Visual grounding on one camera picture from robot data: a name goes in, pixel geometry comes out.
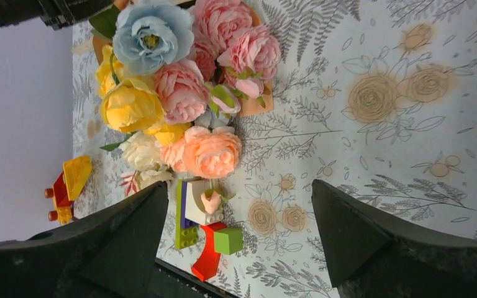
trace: flower stem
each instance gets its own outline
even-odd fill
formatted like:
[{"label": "flower stem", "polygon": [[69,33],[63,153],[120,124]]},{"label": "flower stem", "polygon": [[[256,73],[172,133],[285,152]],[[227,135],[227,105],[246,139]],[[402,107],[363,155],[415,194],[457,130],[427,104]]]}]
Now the flower stem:
[{"label": "flower stem", "polygon": [[118,76],[116,75],[116,72],[114,71],[114,53],[111,54],[111,59],[109,60],[109,64],[111,66],[111,73],[112,73],[112,79],[118,85],[120,83],[120,80],[118,79]]}]

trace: white tablecloth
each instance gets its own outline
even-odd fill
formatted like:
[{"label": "white tablecloth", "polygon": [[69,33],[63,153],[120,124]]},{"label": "white tablecloth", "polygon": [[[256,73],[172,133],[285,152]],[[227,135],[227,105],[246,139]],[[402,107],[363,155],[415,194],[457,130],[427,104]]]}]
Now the white tablecloth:
[{"label": "white tablecloth", "polygon": [[[237,124],[245,151],[224,181],[237,194],[225,222],[243,227],[244,250],[222,256],[209,282],[240,297],[338,297],[312,212],[313,179],[477,238],[477,0],[252,4],[281,43],[276,107]],[[74,46],[89,32],[76,26]],[[81,217],[123,200],[128,168],[119,150],[99,149],[123,136],[98,114],[94,54],[73,63],[74,155],[94,166],[75,206]],[[158,257],[191,272],[204,242],[176,250],[175,216],[172,205]]]}]

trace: floral tablecloth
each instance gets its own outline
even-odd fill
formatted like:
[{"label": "floral tablecloth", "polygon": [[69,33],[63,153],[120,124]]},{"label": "floral tablecloth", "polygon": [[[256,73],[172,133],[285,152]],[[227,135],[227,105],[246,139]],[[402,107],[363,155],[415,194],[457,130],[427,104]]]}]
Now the floral tablecloth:
[{"label": "floral tablecloth", "polygon": [[[242,118],[242,165],[225,223],[244,250],[209,282],[240,297],[338,297],[329,285],[311,182],[419,225],[477,238],[477,0],[250,2],[280,42],[273,112]],[[90,27],[74,28],[74,46]],[[82,217],[124,198],[123,136],[98,114],[92,51],[74,55],[74,155],[93,174]],[[158,257],[190,272],[204,246],[174,248],[169,209]]]}]

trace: gray wall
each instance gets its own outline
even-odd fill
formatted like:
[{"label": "gray wall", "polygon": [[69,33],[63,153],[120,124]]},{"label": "gray wall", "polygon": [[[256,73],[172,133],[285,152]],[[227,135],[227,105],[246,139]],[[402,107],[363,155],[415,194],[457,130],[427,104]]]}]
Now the gray wall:
[{"label": "gray wall", "polygon": [[0,30],[0,241],[57,227],[43,191],[72,158],[72,30]]}]

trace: toy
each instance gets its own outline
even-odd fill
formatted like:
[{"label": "toy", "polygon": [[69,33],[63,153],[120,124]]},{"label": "toy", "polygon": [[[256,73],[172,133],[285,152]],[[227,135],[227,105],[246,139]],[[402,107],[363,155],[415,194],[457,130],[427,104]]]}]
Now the toy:
[{"label": "toy", "polygon": [[73,203],[80,196],[92,172],[90,156],[80,156],[63,163],[63,172],[52,188],[45,189],[45,197],[52,199],[54,210],[48,213],[48,220],[59,220],[62,225],[70,223],[74,216]]},{"label": "toy", "polygon": [[187,182],[185,217],[200,225],[210,225],[224,219],[224,214],[220,209],[211,215],[205,213],[201,195],[207,189],[209,189],[208,180]]},{"label": "toy", "polygon": [[182,228],[191,228],[194,226],[197,226],[198,223],[193,222],[192,220],[186,219],[186,192],[187,192],[187,186],[188,183],[187,181],[184,180],[179,180],[178,181],[178,187],[182,187],[182,193],[181,193],[181,203],[182,203],[182,209],[180,212],[180,225]]},{"label": "toy", "polygon": [[198,279],[206,281],[217,274],[219,267],[220,253],[215,251],[214,233],[226,228],[226,225],[217,222],[211,225],[202,225],[201,228],[206,232],[206,246],[200,258],[191,267],[191,271]]},{"label": "toy", "polygon": [[215,232],[215,251],[232,255],[242,250],[242,230],[239,228],[223,228]]},{"label": "toy", "polygon": [[181,226],[183,217],[180,216],[182,213],[183,207],[183,200],[185,194],[185,187],[183,187],[183,181],[178,181],[178,185],[176,187],[176,231],[175,231],[175,247],[177,250],[181,250],[182,248],[189,247],[191,245],[195,245],[198,242],[198,227],[189,227],[183,228]]}]

